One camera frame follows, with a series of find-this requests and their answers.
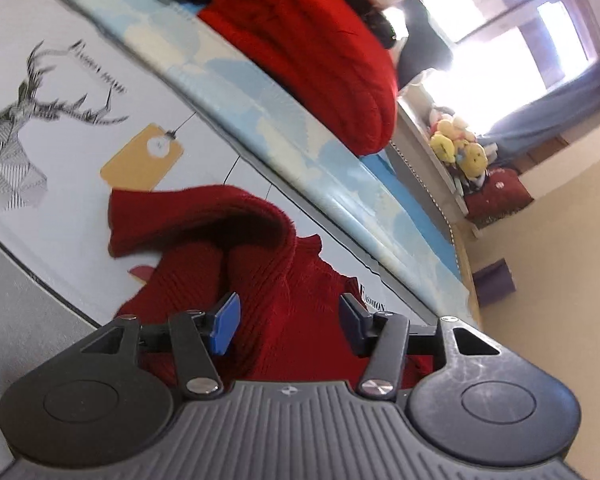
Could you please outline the grey printed bed sheet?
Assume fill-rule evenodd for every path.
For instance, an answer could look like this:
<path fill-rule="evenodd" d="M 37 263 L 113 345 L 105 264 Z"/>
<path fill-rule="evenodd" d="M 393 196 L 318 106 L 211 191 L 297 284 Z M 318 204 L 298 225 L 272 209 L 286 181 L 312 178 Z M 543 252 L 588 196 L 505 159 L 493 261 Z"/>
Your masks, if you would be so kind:
<path fill-rule="evenodd" d="M 102 166 L 143 131 L 173 131 L 182 154 L 159 188 L 237 186 L 268 200 L 322 258 L 362 285 L 368 304 L 427 325 L 424 306 L 321 211 L 228 133 L 180 99 L 59 0 L 0 0 L 0 110 L 15 101 L 35 47 L 59 51 L 38 97 L 109 105 L 114 123 L 32 119 L 19 139 L 47 188 L 33 207 L 0 207 L 0 397 L 32 368 L 107 323 L 139 290 L 158 255 L 109 255 L 109 184 Z M 0 472 L 12 456 L 0 430 Z"/>

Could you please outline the dark red cushion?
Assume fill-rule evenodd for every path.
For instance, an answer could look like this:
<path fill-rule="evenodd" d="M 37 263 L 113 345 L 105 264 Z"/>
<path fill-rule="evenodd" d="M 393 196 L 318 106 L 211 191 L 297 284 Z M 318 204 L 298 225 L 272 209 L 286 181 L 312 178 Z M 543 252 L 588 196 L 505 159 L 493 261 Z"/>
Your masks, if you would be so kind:
<path fill-rule="evenodd" d="M 533 203 L 518 174 L 510 168 L 492 168 L 486 172 L 482 188 L 464 198 L 467 219 L 483 228 L 509 217 Z"/>

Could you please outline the window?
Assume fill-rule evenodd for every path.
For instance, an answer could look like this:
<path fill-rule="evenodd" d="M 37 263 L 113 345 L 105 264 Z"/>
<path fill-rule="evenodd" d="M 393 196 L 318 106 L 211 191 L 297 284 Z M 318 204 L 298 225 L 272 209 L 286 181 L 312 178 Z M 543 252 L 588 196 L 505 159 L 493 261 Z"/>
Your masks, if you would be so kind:
<path fill-rule="evenodd" d="M 422 83 L 480 134 L 600 60 L 588 0 L 422 0 L 448 42 L 446 70 Z"/>

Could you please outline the dark red knit sweater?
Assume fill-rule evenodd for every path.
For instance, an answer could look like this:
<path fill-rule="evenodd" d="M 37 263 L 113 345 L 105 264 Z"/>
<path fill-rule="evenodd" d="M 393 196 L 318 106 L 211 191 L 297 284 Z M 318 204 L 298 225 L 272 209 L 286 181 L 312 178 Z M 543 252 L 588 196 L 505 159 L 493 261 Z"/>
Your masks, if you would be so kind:
<path fill-rule="evenodd" d="M 367 362 L 351 352 L 338 316 L 340 295 L 357 295 L 358 281 L 323 261 L 320 237 L 299 236 L 276 206 L 230 185 L 114 190 L 108 220 L 114 258 L 148 249 L 161 254 L 121 313 L 162 324 L 238 295 L 239 326 L 227 352 L 213 360 L 224 384 L 356 384 L 362 376 Z"/>

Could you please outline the purple box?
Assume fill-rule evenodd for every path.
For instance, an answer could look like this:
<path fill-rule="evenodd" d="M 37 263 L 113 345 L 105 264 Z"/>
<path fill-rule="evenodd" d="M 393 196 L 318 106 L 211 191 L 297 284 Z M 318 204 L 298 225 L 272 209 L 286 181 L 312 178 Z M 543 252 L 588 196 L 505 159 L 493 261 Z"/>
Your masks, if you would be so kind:
<path fill-rule="evenodd" d="M 480 308 L 496 304 L 516 292 L 513 275 L 505 259 L 500 259 L 472 274 Z"/>

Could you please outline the bright red folded blanket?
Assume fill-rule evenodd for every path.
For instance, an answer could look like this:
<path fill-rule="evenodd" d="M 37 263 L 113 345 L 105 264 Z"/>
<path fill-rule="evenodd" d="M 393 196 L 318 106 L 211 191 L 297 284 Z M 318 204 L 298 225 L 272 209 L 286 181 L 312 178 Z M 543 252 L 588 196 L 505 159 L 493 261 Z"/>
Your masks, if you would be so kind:
<path fill-rule="evenodd" d="M 396 125 L 396 69 L 344 0 L 211 0 L 198 16 L 353 154 L 387 146 Z"/>

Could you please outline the yellow plush toys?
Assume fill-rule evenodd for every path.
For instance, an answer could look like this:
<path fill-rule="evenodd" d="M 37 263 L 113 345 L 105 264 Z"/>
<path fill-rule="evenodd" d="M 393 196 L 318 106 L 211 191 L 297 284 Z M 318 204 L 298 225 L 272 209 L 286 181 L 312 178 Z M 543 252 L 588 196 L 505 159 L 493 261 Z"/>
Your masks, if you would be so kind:
<path fill-rule="evenodd" d="M 431 125 L 429 147 L 440 162 L 454 167 L 467 180 L 478 180 L 486 174 L 486 150 L 460 116 L 442 114 L 435 120 Z"/>

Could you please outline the blue curtain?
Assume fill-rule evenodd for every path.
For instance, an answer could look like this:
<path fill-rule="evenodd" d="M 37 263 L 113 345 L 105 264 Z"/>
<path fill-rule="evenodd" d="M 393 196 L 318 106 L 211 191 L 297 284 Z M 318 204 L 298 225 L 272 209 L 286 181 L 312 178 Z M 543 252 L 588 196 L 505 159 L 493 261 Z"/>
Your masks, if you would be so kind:
<path fill-rule="evenodd" d="M 600 61 L 542 98 L 518 108 L 480 136 L 498 146 L 500 165 L 507 165 L 556 138 L 600 110 Z"/>

